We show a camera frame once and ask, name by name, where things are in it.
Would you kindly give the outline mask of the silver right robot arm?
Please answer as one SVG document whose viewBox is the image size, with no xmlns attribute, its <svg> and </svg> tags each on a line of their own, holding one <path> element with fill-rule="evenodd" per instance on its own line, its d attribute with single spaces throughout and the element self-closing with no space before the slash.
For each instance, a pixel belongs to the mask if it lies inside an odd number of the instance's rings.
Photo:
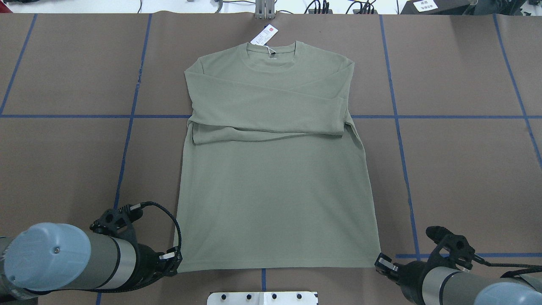
<svg viewBox="0 0 542 305">
<path fill-rule="evenodd" d="M 380 253 L 376 271 L 399 286 L 413 305 L 540 305 L 541 278 L 487 278 L 441 261 L 394 263 Z"/>
</svg>

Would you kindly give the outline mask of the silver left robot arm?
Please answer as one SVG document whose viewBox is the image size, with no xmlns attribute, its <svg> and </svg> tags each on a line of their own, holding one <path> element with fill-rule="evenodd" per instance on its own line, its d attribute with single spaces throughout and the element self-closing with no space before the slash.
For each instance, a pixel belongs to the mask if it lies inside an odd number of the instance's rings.
<svg viewBox="0 0 542 305">
<path fill-rule="evenodd" d="M 133 237 L 39 223 L 1 237 L 2 305 L 36 305 L 56 291 L 127 293 L 176 275 L 179 247 L 156 252 Z"/>
</svg>

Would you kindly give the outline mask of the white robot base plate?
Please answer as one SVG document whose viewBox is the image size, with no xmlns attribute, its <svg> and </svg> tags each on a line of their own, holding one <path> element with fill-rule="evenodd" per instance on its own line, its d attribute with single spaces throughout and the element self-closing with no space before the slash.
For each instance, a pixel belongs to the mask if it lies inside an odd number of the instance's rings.
<svg viewBox="0 0 542 305">
<path fill-rule="evenodd" d="M 211 293 L 207 305 L 318 305 L 317 292 L 248 291 Z"/>
</svg>

